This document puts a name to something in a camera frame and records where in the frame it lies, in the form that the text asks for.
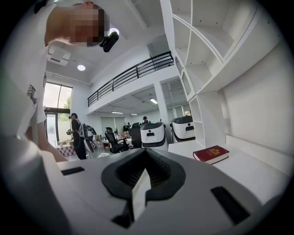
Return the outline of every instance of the white t-shirt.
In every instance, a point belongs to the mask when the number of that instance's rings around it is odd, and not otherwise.
[[[48,47],[44,37],[53,2],[34,14],[34,6],[14,28],[0,56],[0,134],[22,135],[37,112],[37,123],[46,119],[43,109]]]

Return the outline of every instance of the glass door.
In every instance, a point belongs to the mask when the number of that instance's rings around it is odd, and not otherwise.
[[[46,128],[47,139],[48,139],[48,142],[53,147],[56,147],[58,145],[57,130],[56,130],[57,114],[46,113],[46,116],[47,116],[47,119],[45,123],[45,128]]]

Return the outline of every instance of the white counter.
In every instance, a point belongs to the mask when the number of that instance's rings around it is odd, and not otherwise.
[[[289,181],[287,175],[228,144],[220,146],[230,152],[229,157],[213,166],[249,189],[262,204],[284,191]],[[201,149],[194,140],[169,144],[169,152],[192,159],[193,152]]]

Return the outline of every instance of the black office chair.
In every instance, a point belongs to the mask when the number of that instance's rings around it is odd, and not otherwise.
[[[114,137],[114,133],[112,131],[112,128],[106,127],[105,136],[108,139],[109,143],[111,144],[110,151],[112,153],[124,152],[124,151],[127,151],[129,149],[129,145],[126,144],[125,141],[124,141],[123,144],[119,144],[117,142],[117,140]]]
[[[132,145],[133,148],[142,148],[141,130],[139,123],[132,125]]]

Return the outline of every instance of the air conditioning vent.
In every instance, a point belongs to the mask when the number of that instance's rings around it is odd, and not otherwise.
[[[51,46],[48,50],[47,61],[52,63],[66,66],[68,64],[70,54],[67,53],[63,48]]]
[[[60,63],[60,61],[59,61],[59,60],[56,60],[56,59],[54,59],[54,58],[51,58],[51,60],[52,60],[52,61],[56,61],[56,62]]]

